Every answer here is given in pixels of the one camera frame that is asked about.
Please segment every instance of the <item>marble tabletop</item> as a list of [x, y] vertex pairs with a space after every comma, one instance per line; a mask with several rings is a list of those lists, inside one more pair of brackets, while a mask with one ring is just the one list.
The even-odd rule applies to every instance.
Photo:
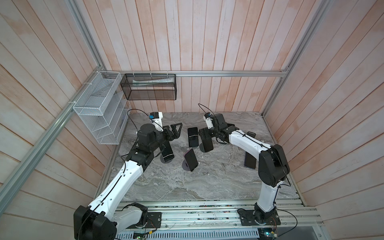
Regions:
[[[272, 138], [259, 113], [222, 113], [226, 122], [234, 123], [243, 132], [256, 133], [256, 139], [272, 144]], [[245, 151], [235, 145], [219, 144], [213, 139], [214, 149], [202, 153], [194, 147], [199, 165], [193, 172], [183, 170], [184, 154], [189, 150], [187, 128], [206, 127], [204, 113], [164, 113], [163, 125], [183, 123], [181, 136], [170, 142], [175, 158], [162, 163], [160, 157], [153, 159], [144, 174], [139, 177], [123, 198], [124, 201], [167, 201], [167, 200], [222, 200], [257, 199], [261, 180], [256, 170], [244, 167]], [[138, 128], [150, 123], [143, 113], [130, 115]], [[111, 181], [123, 165], [121, 155], [127, 154], [136, 139], [136, 128], [128, 120], [119, 149], [119, 156], [110, 176]], [[298, 198], [295, 188], [284, 186], [277, 198]]]

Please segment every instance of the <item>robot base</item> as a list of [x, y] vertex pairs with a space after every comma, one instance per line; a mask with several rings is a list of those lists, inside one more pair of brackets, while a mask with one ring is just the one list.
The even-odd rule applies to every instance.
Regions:
[[[147, 227], [146, 228], [160, 228], [161, 227], [161, 212], [149, 212], [147, 215]], [[135, 225], [131, 225], [127, 228], [137, 228]]]
[[[253, 213], [255, 210], [245, 210], [245, 211], [246, 211], [245, 213], [246, 215], [253, 216]], [[275, 225], [275, 221], [276, 221], [276, 225], [281, 225], [280, 218], [277, 215], [276, 209], [274, 209], [274, 212], [272, 213], [272, 215], [269, 218], [267, 218], [266, 225]], [[249, 220], [246, 218], [242, 218], [241, 216], [240, 216], [240, 222], [242, 226], [259, 226], [260, 225], [256, 222], [255, 219]]]

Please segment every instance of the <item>black mounting plate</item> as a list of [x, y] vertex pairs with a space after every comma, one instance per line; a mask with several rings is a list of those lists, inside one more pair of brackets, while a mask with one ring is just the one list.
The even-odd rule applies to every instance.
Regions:
[[[155, 228], [160, 228], [161, 227], [161, 212], [148, 212], [148, 226], [147, 228], [148, 229], [151, 229], [153, 228], [153, 226]], [[138, 229], [135, 225], [131, 225], [129, 227], [127, 227], [129, 229], [132, 229], [132, 228], [135, 228], [135, 229]]]
[[[247, 212], [247, 214], [252, 214], [252, 215], [254, 212], [254, 210], [245, 210], [245, 211]], [[260, 224], [258, 224], [255, 220], [248, 221], [245, 218], [242, 219], [241, 216], [239, 216], [239, 217], [240, 217], [241, 226], [260, 226]], [[272, 216], [267, 219], [265, 226], [275, 225], [275, 221], [276, 221], [276, 225], [281, 225], [280, 218], [278, 217], [276, 209], [275, 209], [274, 213], [272, 214]]]

